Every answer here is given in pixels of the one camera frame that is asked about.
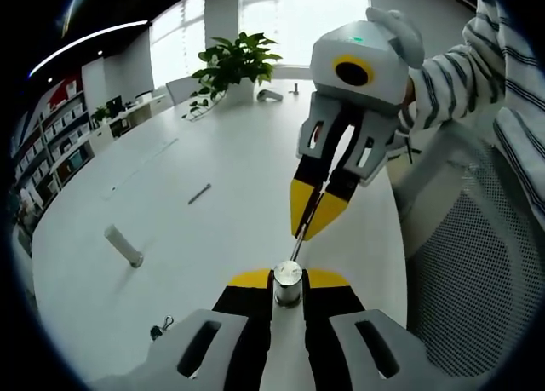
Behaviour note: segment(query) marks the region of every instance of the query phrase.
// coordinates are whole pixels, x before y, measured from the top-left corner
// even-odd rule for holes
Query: white wall
[[[125,102],[129,91],[125,90],[123,61],[119,56],[115,55],[104,59],[104,75],[108,100],[121,95],[123,102]]]
[[[87,110],[93,115],[97,107],[104,106],[108,99],[104,59],[93,60],[82,66],[82,82]]]
[[[137,95],[153,90],[149,29],[117,58],[123,69],[123,102],[133,101]]]
[[[83,89],[89,112],[121,95],[123,103],[153,90],[150,38],[146,30],[119,55],[99,58],[82,67]]]
[[[238,0],[204,0],[204,42],[214,46],[212,37],[238,37]]]

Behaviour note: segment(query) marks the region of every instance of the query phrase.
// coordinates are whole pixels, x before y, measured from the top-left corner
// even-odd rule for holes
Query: office chair
[[[504,157],[454,121],[441,126],[394,187],[404,223],[415,211],[424,219],[434,210],[417,208],[422,195],[448,201],[452,185],[437,182],[444,171],[460,175],[459,187],[407,259],[407,329],[446,374],[486,375],[513,350],[540,304],[545,233]]]

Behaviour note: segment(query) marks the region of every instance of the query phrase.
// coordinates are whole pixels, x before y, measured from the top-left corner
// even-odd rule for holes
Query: metal cylinder
[[[302,299],[303,270],[297,262],[283,261],[274,268],[274,300],[284,308],[296,306]]]
[[[110,225],[104,230],[104,236],[118,250],[132,267],[139,267],[144,261],[144,256],[127,241],[115,225]]]

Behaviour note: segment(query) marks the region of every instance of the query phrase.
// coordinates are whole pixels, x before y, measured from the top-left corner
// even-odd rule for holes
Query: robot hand
[[[356,186],[369,185],[387,162],[409,67],[419,68],[424,60],[422,36],[403,14],[375,8],[366,14],[367,21],[326,33],[313,46],[310,68],[317,91],[301,126],[301,162],[290,187],[291,232],[297,238],[303,234],[303,240],[334,221]],[[348,125],[354,127],[352,139],[330,175]]]

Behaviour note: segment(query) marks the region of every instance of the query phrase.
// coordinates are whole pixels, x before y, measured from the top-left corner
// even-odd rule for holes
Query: plant pot
[[[230,84],[221,104],[225,106],[238,106],[254,102],[255,84],[249,78],[243,78],[240,84]]]

